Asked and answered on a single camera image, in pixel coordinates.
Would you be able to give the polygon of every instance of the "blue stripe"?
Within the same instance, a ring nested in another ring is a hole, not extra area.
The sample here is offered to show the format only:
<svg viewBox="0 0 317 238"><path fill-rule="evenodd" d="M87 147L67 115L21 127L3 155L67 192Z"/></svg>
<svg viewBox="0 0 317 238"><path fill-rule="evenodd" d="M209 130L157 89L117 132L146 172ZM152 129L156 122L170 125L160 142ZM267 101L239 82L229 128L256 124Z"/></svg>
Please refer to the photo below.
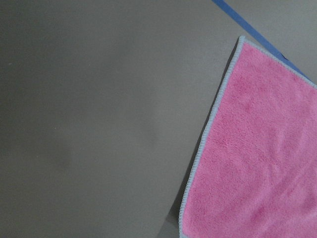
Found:
<svg viewBox="0 0 317 238"><path fill-rule="evenodd" d="M246 30L254 39L256 39L264 48L267 49L272 55L277 57L280 61L290 66L295 71L307 78L291 61L284 57L284 55L275 48L263 35L254 29L245 19L243 19L232 7L230 7L223 0L212 0L217 4L225 13L227 13L235 22L237 22L244 30Z"/></svg>

